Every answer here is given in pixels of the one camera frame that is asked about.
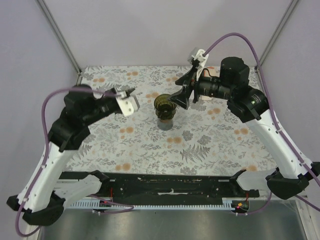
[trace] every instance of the flower pattern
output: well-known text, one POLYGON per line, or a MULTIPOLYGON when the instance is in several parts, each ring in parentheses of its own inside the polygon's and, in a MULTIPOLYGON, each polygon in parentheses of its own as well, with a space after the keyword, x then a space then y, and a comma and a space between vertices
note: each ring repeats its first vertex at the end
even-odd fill
MULTIPOLYGON (((233 175, 276 166, 258 137, 227 109, 221 99, 176 109, 173 128, 157 127, 154 100, 180 89, 175 81, 188 66, 90 66, 83 84, 102 91, 136 88, 140 110, 111 115, 89 126, 91 135, 67 163, 65 171, 139 174, 233 175)), ((250 85, 258 88, 252 68, 250 85)))

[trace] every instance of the tabletop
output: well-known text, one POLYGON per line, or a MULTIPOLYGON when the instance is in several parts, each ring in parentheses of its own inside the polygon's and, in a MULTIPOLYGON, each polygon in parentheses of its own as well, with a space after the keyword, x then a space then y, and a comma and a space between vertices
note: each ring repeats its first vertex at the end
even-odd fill
MULTIPOLYGON (((241 169, 259 171, 276 166, 259 138, 227 109, 222 99, 178 107, 173 128, 157 127, 154 100, 181 87, 175 80, 189 66, 91 66, 82 73, 82 84, 105 91, 110 88, 134 93, 138 112, 124 117, 112 114, 94 124, 65 171, 139 174, 229 176, 241 169)), ((259 88, 250 69, 250 85, 259 88)))

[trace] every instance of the leaf pattern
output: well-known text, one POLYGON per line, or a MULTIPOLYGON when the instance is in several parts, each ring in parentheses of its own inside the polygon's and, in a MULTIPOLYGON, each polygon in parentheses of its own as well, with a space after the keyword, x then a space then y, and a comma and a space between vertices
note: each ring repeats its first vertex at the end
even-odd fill
MULTIPOLYGON (((136 88, 140 110, 129 117, 112 114, 90 125, 91 135, 64 170, 233 175, 242 168, 274 168, 266 147, 228 110, 223 99, 200 99, 191 103, 188 110, 178 107, 172 129, 162 131, 157 127, 155 97, 178 91, 181 87, 175 81, 189 69, 190 66, 87 67, 82 72, 83 84, 101 91, 136 88)), ((249 80, 252 87, 258 88, 253 68, 249 80)))

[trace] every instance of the floor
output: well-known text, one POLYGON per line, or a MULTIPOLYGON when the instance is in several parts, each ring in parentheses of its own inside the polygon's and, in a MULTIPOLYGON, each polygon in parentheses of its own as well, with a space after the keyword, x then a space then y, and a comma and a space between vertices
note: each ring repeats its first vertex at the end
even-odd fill
MULTIPOLYGON (((257 209, 264 201, 253 200, 257 209)), ((210 210, 136 210, 98 216, 66 210, 39 240, 307 240, 295 201, 272 201, 266 211, 238 216, 210 210)))
MULTIPOLYGON (((218 176, 274 168, 265 146, 231 114, 225 100, 200 100, 188 110, 178 108, 171 130, 157 127, 155 98, 178 91, 174 82, 188 70, 187 66, 88 67, 83 84, 98 90, 136 88, 141 108, 130 117, 111 115, 91 125, 91 135, 64 170, 218 176)), ((259 88, 253 69, 249 80, 259 88)))

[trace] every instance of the wall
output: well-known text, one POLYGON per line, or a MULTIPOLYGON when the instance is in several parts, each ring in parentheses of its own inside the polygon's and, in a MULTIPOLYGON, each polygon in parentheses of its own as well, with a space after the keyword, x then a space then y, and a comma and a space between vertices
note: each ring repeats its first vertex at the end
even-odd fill
MULTIPOLYGON (((290 0, 45 0, 71 51, 87 65, 188 65, 195 48, 208 48, 230 32, 247 36, 262 54, 290 0)), ((237 37, 209 57, 228 56, 254 65, 237 37)))
MULTIPOLYGON (((75 82, 76 73, 36 1, 0 1, 1 239, 18 239, 15 213, 5 203, 26 185, 44 149, 42 101, 75 82)), ((49 104, 49 126, 62 102, 49 104)))
MULTIPOLYGON (((320 1, 302 0, 267 57, 263 69, 282 125, 301 150, 320 161, 320 1)), ((320 206, 320 189, 307 188, 320 206)), ((320 213, 316 214, 320 226, 320 213)))

